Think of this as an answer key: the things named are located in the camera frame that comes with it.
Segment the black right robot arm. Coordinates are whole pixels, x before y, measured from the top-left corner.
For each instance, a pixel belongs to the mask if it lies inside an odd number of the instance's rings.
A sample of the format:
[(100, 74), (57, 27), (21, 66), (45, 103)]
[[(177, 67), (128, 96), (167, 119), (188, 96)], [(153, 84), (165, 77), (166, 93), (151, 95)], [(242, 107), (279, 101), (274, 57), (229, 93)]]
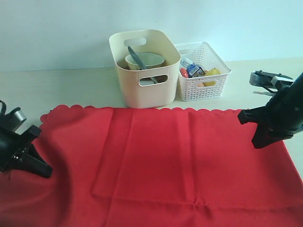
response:
[(254, 148), (290, 139), (303, 131), (302, 75), (293, 80), (281, 73), (258, 70), (251, 73), (249, 83), (264, 88), (272, 95), (265, 106), (241, 110), (238, 114), (241, 124), (257, 124), (252, 138)]

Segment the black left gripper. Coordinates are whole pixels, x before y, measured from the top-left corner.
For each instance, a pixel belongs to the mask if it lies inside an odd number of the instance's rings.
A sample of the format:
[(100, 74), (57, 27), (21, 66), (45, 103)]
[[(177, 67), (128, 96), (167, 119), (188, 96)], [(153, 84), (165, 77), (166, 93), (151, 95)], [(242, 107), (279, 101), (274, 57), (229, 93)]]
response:
[(0, 171), (12, 169), (26, 171), (43, 178), (50, 178), (53, 168), (38, 154), (33, 140), (39, 137), (41, 129), (31, 125), (21, 135), (1, 129), (0, 130)]

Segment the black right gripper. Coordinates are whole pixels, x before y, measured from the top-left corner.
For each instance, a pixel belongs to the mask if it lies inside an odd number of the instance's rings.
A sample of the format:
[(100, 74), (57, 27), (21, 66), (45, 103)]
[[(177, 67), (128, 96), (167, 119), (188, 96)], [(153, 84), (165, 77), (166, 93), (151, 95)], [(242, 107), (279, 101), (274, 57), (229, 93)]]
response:
[(251, 140), (254, 148), (292, 138), (303, 130), (302, 83), (281, 88), (265, 106), (241, 110), (238, 120), (241, 124), (258, 124)]

